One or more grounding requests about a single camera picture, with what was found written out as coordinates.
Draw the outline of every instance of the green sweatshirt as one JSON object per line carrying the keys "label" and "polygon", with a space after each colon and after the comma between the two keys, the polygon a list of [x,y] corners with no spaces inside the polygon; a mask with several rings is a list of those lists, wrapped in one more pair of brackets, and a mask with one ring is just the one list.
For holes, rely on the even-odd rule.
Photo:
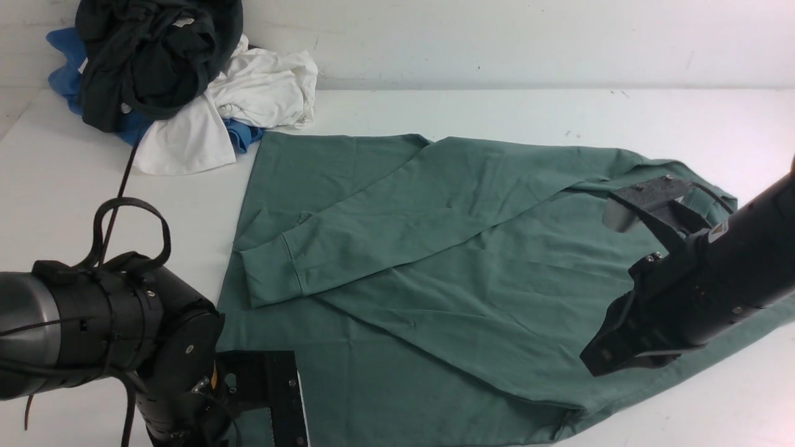
{"label": "green sweatshirt", "polygon": [[[220,350],[294,350],[315,445],[559,441],[703,371],[795,315],[784,300],[661,370],[593,378],[579,354],[627,268],[607,194],[675,161],[617,149],[416,135],[267,134],[238,222]],[[726,200],[734,199],[714,189]],[[684,202],[717,224],[706,193]],[[266,414],[244,441],[270,438]]]}

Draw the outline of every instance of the white surface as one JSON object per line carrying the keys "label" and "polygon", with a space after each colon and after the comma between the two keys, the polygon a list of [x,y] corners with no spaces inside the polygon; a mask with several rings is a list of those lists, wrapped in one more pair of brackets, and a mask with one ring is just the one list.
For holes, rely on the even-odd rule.
{"label": "white surface", "polygon": [[[305,133],[417,132],[549,145],[617,146],[674,157],[739,196],[789,169],[795,91],[321,91]],[[0,142],[0,270],[34,260],[77,262],[94,210],[115,194],[124,143],[84,126],[43,91]],[[169,220],[169,268],[217,299],[253,154],[188,177],[133,175],[127,190]],[[111,254],[160,248],[156,220],[125,210]],[[561,443],[565,447],[795,445],[795,325],[779,329],[687,383]],[[111,380],[37,396],[31,431],[24,399],[0,402],[3,445],[117,445],[122,388]],[[309,414],[312,418],[322,417]],[[137,418],[134,445],[148,447]]]}
{"label": "white surface", "polygon": [[[43,85],[79,0],[0,4],[0,85]],[[791,0],[244,0],[320,88],[795,87]]]}

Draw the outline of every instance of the metal bracket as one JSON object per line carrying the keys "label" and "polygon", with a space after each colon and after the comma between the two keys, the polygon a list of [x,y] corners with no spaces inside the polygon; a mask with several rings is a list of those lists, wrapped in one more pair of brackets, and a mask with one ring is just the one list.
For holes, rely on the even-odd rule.
{"label": "metal bracket", "polygon": [[292,351],[227,351],[216,359],[232,417],[269,408],[275,447],[309,446],[301,378]]}

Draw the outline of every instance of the clothing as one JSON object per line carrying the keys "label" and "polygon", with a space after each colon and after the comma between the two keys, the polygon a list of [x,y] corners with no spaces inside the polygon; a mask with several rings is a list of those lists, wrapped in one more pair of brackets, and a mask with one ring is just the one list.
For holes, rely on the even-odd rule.
{"label": "clothing", "polygon": [[172,118],[221,69],[242,34],[241,0],[81,0],[75,25],[88,63],[83,121],[119,129],[122,105]]}
{"label": "clothing", "polygon": [[[82,115],[83,108],[76,102],[76,98],[80,92],[81,75],[79,68],[86,60],[86,51],[83,42],[77,36],[77,30],[74,27],[58,29],[48,33],[47,42],[49,42],[53,48],[62,52],[64,56],[66,56],[66,64],[50,74],[48,78],[50,87],[67,100],[69,110],[78,115]],[[177,116],[185,113],[185,110],[189,108],[190,107],[184,108],[179,114],[177,114]],[[127,142],[127,144],[132,146],[135,143],[135,138],[138,135],[138,129],[142,125],[142,122],[144,122],[142,131],[144,132],[144,135],[146,135],[147,130],[150,126],[152,126],[151,121],[146,120],[144,116],[137,111],[131,111],[129,114],[122,115],[120,121],[120,130],[116,134],[122,140]],[[181,129],[190,129],[190,126],[185,126],[183,119],[179,122]],[[258,142],[264,133],[263,129],[247,126],[235,121],[234,119],[224,119],[221,124],[218,124],[215,121],[214,123],[215,126],[218,126],[216,129],[219,129],[216,131],[216,133],[220,132],[221,134],[228,134],[228,139],[231,140],[234,151],[239,154],[246,153],[248,151],[248,147],[252,143]],[[159,122],[155,127],[156,129],[163,127],[163,122]],[[159,135],[157,137],[149,136],[147,141],[151,142],[154,140],[157,143],[152,144],[159,145],[157,147],[163,148],[164,146],[167,146],[165,143],[163,143],[165,141],[170,141],[172,144],[176,142],[175,133],[176,131],[173,130],[169,135]],[[192,145],[196,144],[196,140],[194,138],[188,138],[189,135],[191,135],[190,130],[184,134],[184,144],[187,144],[189,139],[191,140]],[[136,156],[136,165],[144,172],[149,171],[148,173],[178,175],[179,172],[185,173],[187,171],[198,169],[198,166],[203,161],[207,163],[214,163],[215,161],[218,161],[221,163],[221,165],[233,162],[235,160],[235,156],[227,150],[228,144],[225,142],[218,142],[216,144],[215,141],[216,138],[210,138],[206,142],[201,142],[203,145],[202,147],[184,147],[181,149],[175,149],[174,152],[167,154],[159,154],[155,147],[150,147],[147,149],[148,145],[143,145],[143,147],[140,149],[140,152]],[[215,148],[218,153],[210,154],[207,150],[208,147]],[[203,159],[201,159],[202,157],[197,154],[197,152],[201,151],[207,152],[207,154],[203,155]],[[180,154],[185,157],[193,158],[192,160],[185,159],[180,163],[178,159]]]}
{"label": "clothing", "polygon": [[235,162],[235,148],[206,94],[146,132],[133,166],[152,175],[188,175]]}
{"label": "clothing", "polygon": [[308,52],[249,49],[248,38],[242,35],[207,93],[223,118],[270,129],[311,123],[316,84],[317,65]]}
{"label": "clothing", "polygon": [[247,153],[249,146],[261,140],[262,135],[265,134],[265,129],[261,127],[247,126],[234,119],[224,119],[223,125],[227,127],[229,139],[232,141],[232,146],[235,147],[235,152],[238,154]]}
{"label": "clothing", "polygon": [[316,79],[315,63],[306,52],[278,56],[249,49],[242,35],[207,91],[175,117],[149,128],[134,166],[149,174],[185,175],[234,163],[229,139],[242,146],[245,138],[262,135],[230,131],[227,136],[224,119],[257,128],[306,124],[312,119]]}
{"label": "clothing", "polygon": [[[47,42],[56,50],[66,56],[66,64],[52,72],[47,79],[50,87],[55,93],[66,99],[69,110],[72,113],[83,115],[83,108],[77,102],[80,93],[80,67],[86,60],[86,49],[77,30],[74,27],[57,29],[47,33]],[[146,119],[144,115],[137,111],[122,114],[119,117],[118,129],[115,132],[119,138],[132,146],[138,136],[138,129],[143,126],[142,131],[149,129],[152,121]]]}
{"label": "clothing", "polygon": [[[601,218],[675,161],[462,138],[268,133],[219,301],[219,350],[294,350],[318,445],[543,444],[703,371],[795,317],[792,298],[660,370],[580,362],[627,269],[662,251]],[[725,192],[713,190],[734,203]],[[706,193],[683,203],[717,224]],[[268,438],[266,412],[241,420]]]}

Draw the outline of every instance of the black strap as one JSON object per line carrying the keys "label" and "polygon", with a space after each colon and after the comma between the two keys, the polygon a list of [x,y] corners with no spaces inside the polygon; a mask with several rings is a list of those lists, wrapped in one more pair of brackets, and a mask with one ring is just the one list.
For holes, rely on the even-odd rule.
{"label": "black strap", "polygon": [[86,256],[84,260],[80,261],[80,263],[75,266],[76,269],[90,270],[92,267],[98,264],[103,248],[105,247],[103,244],[103,219],[109,211],[115,211],[121,207],[135,207],[151,212],[157,216],[158,219],[160,219],[163,229],[163,250],[160,252],[160,254],[156,258],[150,259],[149,261],[145,261],[136,267],[133,267],[128,271],[128,273],[132,275],[144,274],[147,271],[162,267],[165,265],[166,261],[169,260],[169,257],[171,256],[171,231],[169,230],[169,224],[165,221],[163,215],[154,206],[141,199],[136,199],[134,197],[117,197],[115,199],[110,199],[104,204],[101,204],[97,209],[96,214],[94,214],[94,240],[91,243],[91,250],[88,252],[88,256]]}

